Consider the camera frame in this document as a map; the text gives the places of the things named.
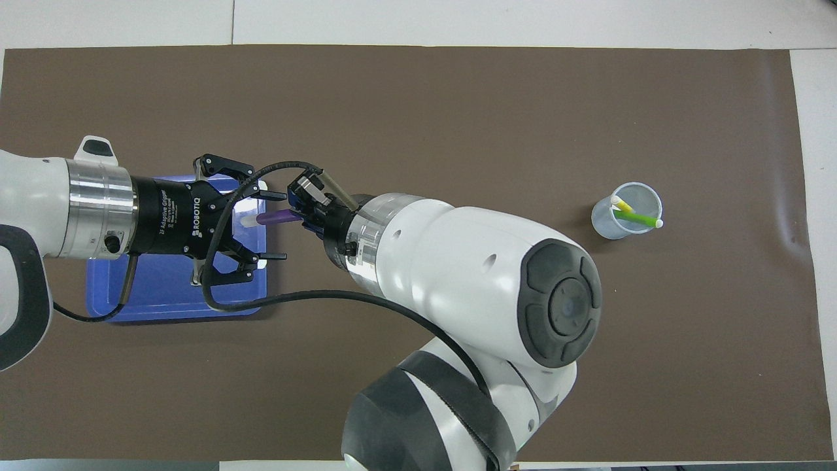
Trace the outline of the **green marker pen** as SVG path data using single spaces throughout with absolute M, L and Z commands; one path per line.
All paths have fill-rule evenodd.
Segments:
M 661 220 L 661 218 L 647 217 L 647 215 L 631 213 L 628 211 L 612 211 L 612 213 L 617 220 L 641 224 L 641 226 L 644 227 L 658 229 L 664 226 L 664 221 Z

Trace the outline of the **blue plastic tray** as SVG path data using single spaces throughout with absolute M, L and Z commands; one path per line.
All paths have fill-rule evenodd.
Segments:
M 210 179 L 222 194 L 237 187 L 235 181 L 224 176 Z M 255 253 L 266 253 L 266 227 L 244 227 L 243 217 L 254 217 L 265 211 L 265 201 L 245 199 L 234 206 L 233 236 Z M 231 258 L 218 254 L 214 266 L 220 271 L 233 271 L 237 264 Z M 87 316 L 98 318 L 116 307 L 128 268 L 128 256 L 116 260 L 89 259 L 86 261 L 86 310 Z M 203 300 L 201 289 L 192 286 L 192 260 L 179 254 L 144 254 L 138 259 L 134 284 L 129 302 L 122 310 L 104 323 L 129 324 L 186 319 L 211 319 L 224 316 L 249 316 L 260 308 L 233 313 L 216 312 Z M 252 281 L 236 285 L 213 287 L 213 297 L 224 304 L 249 302 L 267 296 L 268 277 L 261 266 L 254 272 Z

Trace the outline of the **brown table mat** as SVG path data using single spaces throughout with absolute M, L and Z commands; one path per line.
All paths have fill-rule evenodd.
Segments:
M 10 50 L 0 147 L 111 141 L 142 176 L 204 153 L 323 167 L 351 193 L 493 209 L 574 239 L 603 315 L 526 461 L 833 457 L 789 54 L 203 46 Z M 605 239 L 595 203 L 657 191 Z M 356 394 L 428 342 L 322 299 L 194 324 L 57 314 L 0 372 L 0 460 L 341 458 Z

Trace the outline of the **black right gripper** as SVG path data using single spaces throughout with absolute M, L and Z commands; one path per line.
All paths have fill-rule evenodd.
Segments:
M 337 196 L 328 197 L 317 184 L 317 174 L 299 174 L 287 185 L 288 203 L 299 213 L 302 227 L 322 237 L 324 244 L 346 244 L 348 230 L 360 208 L 351 209 Z M 314 213 L 317 209 L 324 209 L 324 214 Z

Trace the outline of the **purple marker pen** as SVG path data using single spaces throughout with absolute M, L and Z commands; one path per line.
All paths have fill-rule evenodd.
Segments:
M 255 226 L 276 226 L 276 224 L 299 222 L 302 220 L 302 217 L 290 209 L 282 209 L 282 211 L 268 211 L 256 215 L 247 215 L 247 217 L 241 217 L 239 222 L 243 227 L 249 228 Z

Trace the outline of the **clear plastic cup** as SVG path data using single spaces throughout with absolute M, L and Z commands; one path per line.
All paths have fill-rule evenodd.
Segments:
M 628 182 L 620 184 L 608 196 L 595 203 L 591 213 L 591 221 L 599 236 L 605 239 L 622 239 L 656 230 L 641 226 L 641 224 L 617 220 L 613 216 L 613 209 L 610 204 L 610 197 L 613 194 L 618 194 L 634 208 L 636 213 L 663 220 L 662 200 L 657 191 L 643 183 Z

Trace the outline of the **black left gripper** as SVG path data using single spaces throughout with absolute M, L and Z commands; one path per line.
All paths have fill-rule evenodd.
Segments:
M 219 237 L 216 254 L 234 261 L 234 268 L 220 270 L 206 263 L 209 243 L 217 228 L 227 197 L 206 181 L 216 174 L 235 179 L 239 185 L 255 174 L 252 165 L 210 153 L 194 160 L 197 180 L 184 183 L 173 180 L 132 177 L 135 193 L 135 227 L 129 252 L 137 254 L 184 254 L 192 257 L 192 286 L 201 286 L 209 272 L 213 285 L 232 285 L 253 281 L 255 271 L 269 260 L 286 260 L 285 253 L 255 253 L 231 233 Z M 245 185 L 242 198 L 286 201 L 287 194 L 263 190 L 262 181 Z

